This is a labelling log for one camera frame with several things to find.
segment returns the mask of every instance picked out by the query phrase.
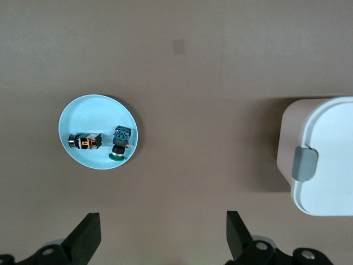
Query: gray plastic clip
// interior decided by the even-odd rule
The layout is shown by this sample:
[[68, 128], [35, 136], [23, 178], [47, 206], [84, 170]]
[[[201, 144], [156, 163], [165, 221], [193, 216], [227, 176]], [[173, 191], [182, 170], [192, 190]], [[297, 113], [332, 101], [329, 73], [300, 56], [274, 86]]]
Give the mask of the gray plastic clip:
[[308, 181], [316, 171], [319, 154], [315, 149], [297, 146], [294, 155], [292, 177], [299, 182]]

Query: screw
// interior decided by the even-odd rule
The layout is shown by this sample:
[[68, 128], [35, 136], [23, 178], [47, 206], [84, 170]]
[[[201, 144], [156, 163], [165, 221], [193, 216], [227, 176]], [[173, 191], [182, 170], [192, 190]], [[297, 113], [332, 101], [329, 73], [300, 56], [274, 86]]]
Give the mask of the screw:
[[302, 251], [302, 256], [307, 259], [315, 259], [315, 255], [308, 250]]
[[265, 243], [263, 243], [263, 242], [258, 242], [258, 243], [256, 243], [256, 247], [257, 247], [259, 250], [267, 250], [267, 249], [268, 249], [267, 245], [266, 245]]

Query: light blue bowl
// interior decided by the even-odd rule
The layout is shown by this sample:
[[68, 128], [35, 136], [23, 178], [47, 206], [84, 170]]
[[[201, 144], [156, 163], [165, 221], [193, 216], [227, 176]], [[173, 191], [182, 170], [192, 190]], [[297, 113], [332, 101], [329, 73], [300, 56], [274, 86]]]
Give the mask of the light blue bowl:
[[[109, 158], [113, 147], [113, 133], [118, 126], [131, 128], [130, 146], [125, 149], [125, 159]], [[70, 148], [68, 137], [76, 133], [101, 133], [102, 145], [95, 150]], [[61, 113], [59, 136], [68, 154], [86, 167], [111, 169], [124, 164], [135, 152], [138, 130], [131, 113], [118, 101], [102, 95], [82, 96], [70, 102]]]

